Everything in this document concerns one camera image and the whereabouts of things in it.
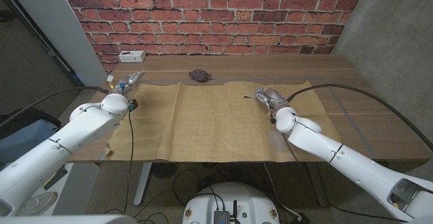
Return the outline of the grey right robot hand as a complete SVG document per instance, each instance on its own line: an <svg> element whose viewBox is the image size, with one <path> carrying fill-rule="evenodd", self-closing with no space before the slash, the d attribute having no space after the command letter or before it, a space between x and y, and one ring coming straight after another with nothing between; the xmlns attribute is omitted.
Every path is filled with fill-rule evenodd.
<svg viewBox="0 0 433 224"><path fill-rule="evenodd" d="M256 93L256 99L274 111L288 107L287 99L271 87L259 89Z"/></svg>

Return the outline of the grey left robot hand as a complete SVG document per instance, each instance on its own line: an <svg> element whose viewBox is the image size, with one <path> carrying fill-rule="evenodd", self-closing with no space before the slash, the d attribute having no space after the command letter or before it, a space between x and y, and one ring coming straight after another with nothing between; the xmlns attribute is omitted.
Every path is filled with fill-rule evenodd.
<svg viewBox="0 0 433 224"><path fill-rule="evenodd" d="M129 98L129 93L139 85L140 79L144 74L144 71L140 71L122 77L114 86L115 92Z"/></svg>

